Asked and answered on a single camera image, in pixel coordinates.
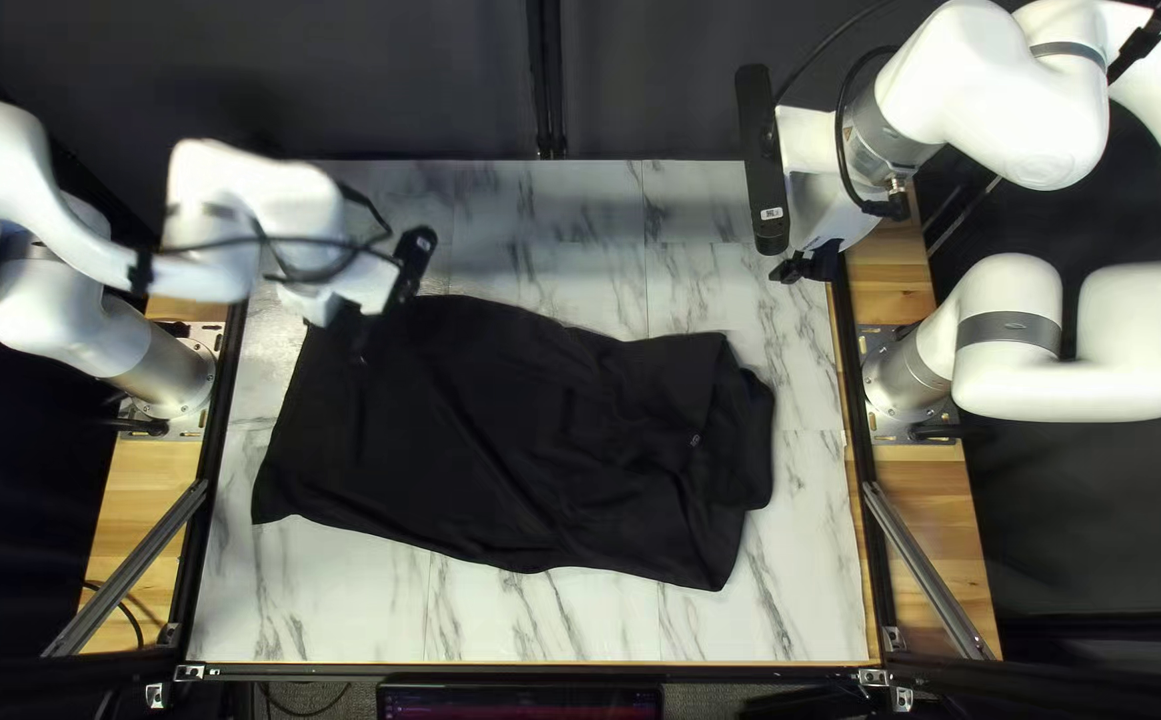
marble surface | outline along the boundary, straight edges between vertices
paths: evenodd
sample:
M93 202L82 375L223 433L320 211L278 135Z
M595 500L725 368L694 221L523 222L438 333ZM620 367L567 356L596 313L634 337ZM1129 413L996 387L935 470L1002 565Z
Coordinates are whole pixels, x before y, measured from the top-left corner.
M867 658L823 287L769 282L738 163L323 163L442 247L423 291L621 339L727 332L778 394L771 503L711 593L613 571L520 575L301 517L253 527L254 473L300 352L252 298L188 657L210 663L763 663ZM363 228L369 219L359 219Z

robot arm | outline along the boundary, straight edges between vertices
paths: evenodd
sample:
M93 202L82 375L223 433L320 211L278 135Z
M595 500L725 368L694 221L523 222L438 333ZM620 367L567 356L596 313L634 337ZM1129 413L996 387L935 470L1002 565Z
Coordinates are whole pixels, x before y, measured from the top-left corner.
M903 190L945 143L1023 187L1073 185L1101 160L1108 100L1161 144L1161 42L1113 85L1108 63L1153 10L1109 0L1037 0L1008 14L988 0L937 8L844 113L849 174L863 197ZM834 114L778 107L792 240L845 249L878 219L837 177Z
M301 237L345 240L344 199L325 173L308 163L271 160L224 143L181 141L172 152L168 218L163 249L151 261L153 295L238 303L252 293L259 244L189 250L225 238ZM101 285L132 289L135 250L94 232L71 209L51 173L42 123L0 102L0 221L28 228L60 260ZM348 251L288 242L276 253L287 268L311 271L338 262ZM360 253L327 287L284 288L316 324L330 319L338 297L378 310L397 268Z
M167 204L163 253L140 258L115 244L102 215L57 187L43 125L0 102L0 343L120 387L150 417L176 417L208 401L210 361L104 286L237 303L260 265L252 239L332 240L268 245L294 281L280 287L283 302L323 325L341 298L380 311L399 275L396 264L342 245L341 193L307 163L186 139L172 154Z

black metal frame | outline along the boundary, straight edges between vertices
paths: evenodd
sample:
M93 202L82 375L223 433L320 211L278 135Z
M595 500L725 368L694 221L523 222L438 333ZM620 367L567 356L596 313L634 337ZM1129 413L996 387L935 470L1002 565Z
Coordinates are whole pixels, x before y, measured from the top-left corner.
M542 160L568 156L562 114L561 0L526 0L526 42L535 107L535 146Z

black cloth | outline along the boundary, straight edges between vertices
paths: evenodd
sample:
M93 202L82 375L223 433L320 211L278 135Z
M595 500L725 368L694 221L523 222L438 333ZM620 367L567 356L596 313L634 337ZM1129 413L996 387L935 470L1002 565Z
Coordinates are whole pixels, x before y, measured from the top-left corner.
M345 311L309 327L252 520L716 591L771 498L772 408L720 333L620 341L461 296Z

black cable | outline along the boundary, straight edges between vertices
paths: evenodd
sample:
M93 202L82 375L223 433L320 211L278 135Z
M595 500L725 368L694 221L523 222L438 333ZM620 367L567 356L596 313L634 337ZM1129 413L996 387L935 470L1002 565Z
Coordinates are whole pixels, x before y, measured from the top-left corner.
M287 714L289 714L293 718L312 718L316 714L322 714L323 712L327 712L329 710L336 707L336 704L338 704L341 700L341 698L345 697L345 693L348 692L348 686L351 684L352 683L345 683L345 686L341 687L341 691L339 693L337 693L336 697L332 698L331 701L329 701L323 707L319 707L318 710L310 710L310 712L295 712L295 710L290 710L287 706L282 705L280 701L273 699L273 696L268 694L268 683L257 683L257 686L260 687L260 694L264 696L264 700L266 701L266 706L267 706L266 707L266 717L267 717L266 720L268 720L268 717L273 713L272 712L272 707L276 707L281 712L286 712Z
M856 203L860 210L868 213L870 215L877 215L880 218L893 218L895 216L895 206L882 200L866 200L860 197L860 193L856 190L856 185L851 181L851 175L846 171L846 150L843 147L843 115L846 110L846 98L848 93L851 91L851 81L856 79L856 75L860 74L864 66L870 63L870 60L875 57L892 56L897 50L900 50L899 44L884 44L882 48L875 48L870 50L864 56L860 56L856 63L853 63L850 70L846 71L846 75L843 78L843 85L837 89L837 106L835 106L834 111L834 151L837 153L837 175L842 178L843 189L846 190L848 197L851 199L852 203Z
M380 253L378 251L372 250L372 245L377 244L382 239L388 239L392 237L392 231L388 235L377 235L367 238L365 242L353 242L346 239L329 239L323 237L295 237L295 236L267 236L267 235L245 235L238 237L228 237L224 239L216 239L211 242L204 242L200 245L186 245L182 247L168 247L159 251L159 254L182 254L193 253L199 250L218 250L221 247L231 247L235 245L247 245L255 244L260 246L268 246L274 244L282 244L282 242L300 242L305 245L322 245L326 247L339 247L347 250L336 264L330 268L325 269L296 269L287 265L280 255L279 267L282 269L283 275L267 274L265 279L267 281L281 282L281 283L325 283L331 282L336 275L344 273L348 265L359 253L372 254L375 258L389 262L390 265L399 265L399 261L392 257L392 254Z
M151 262L153 262L152 259L153 254L192 253L193 251L197 250L217 250L221 247L230 247L233 245L245 245L250 244L251 242L261 246L282 244L282 242L301 242L301 244L305 245L339 247L347 251L347 253L341 254L341 257L332 265L330 265L326 268L319 268L319 269L293 268L282 259L282 254L274 253L274 258L279 262L279 268L283 272L283 274L282 275L267 274L264 278L267 281L280 282L283 285L289 285L289 283L316 285L316 283L331 282L336 278L336 275L344 273L349 267L353 260L358 258L359 253L373 254L377 259L384 260L385 262L399 265L398 260L395 259L392 255L385 253L377 253L375 250L372 250L372 246L377 244L378 242L394 237L394 228L389 225L388 221L384 219L384 216L380 214L380 210L375 207L375 203L372 203L372 199L345 183L336 183L336 187L341 192L341 195L349 201L349 203L361 204L365 208L367 208L367 211L372 213L372 218L375 219L375 222L382 229L380 233L366 238L363 242L354 242L354 240L329 239L319 237L267 236L260 231L259 226L257 226L257 235L253 236L248 235L248 236L229 237L224 239L204 242L203 244L200 245L188 245L183 247L167 247L160 250L158 253L142 253L144 255L147 255L147 258L142 258L140 253L137 253L136 258L137 267L134 267L131 272L138 275L140 266L146 265L147 266L146 269L149 269L149 275L147 278L144 278L144 280L145 285L147 285L153 279L153 271L151 269L152 267ZM132 278L132 287L136 287L136 280L137 278Z
M95 423L122 433L149 433L149 437L163 437L171 430L167 420L136 420L134 417L96 417Z
M850 29L851 26L854 26L856 23L863 21L873 13L877 13L881 8L886 8L887 6L889 6L895 1L896 0L878 0L868 8L864 8L859 13L849 17L846 21L843 22L843 24L837 26L837 28L834 29L834 33L828 34L824 39L821 39L820 43L816 44L815 48L813 48L813 51L808 52L807 57L803 57L801 64L798 65L793 71L791 71L791 73L785 75L784 82L780 82L780 88L777 91L777 105L778 106L780 105L780 100L785 96L785 93L788 92L791 87L793 87L794 81L798 79L798 75L806 72L807 69L810 67L813 62L815 62L815 58L820 57L821 52L825 51L828 46L834 43L834 41L838 39L848 29Z
M92 581L82 581L82 586L87 588L92 592L100 592L100 585L92 583ZM136 649L142 649L145 647L145 633L140 629L140 620L136 620L136 614L131 612L131 609L127 607L124 602L118 602L118 610L127 615L127 620L131 624L132 629L136 629Z

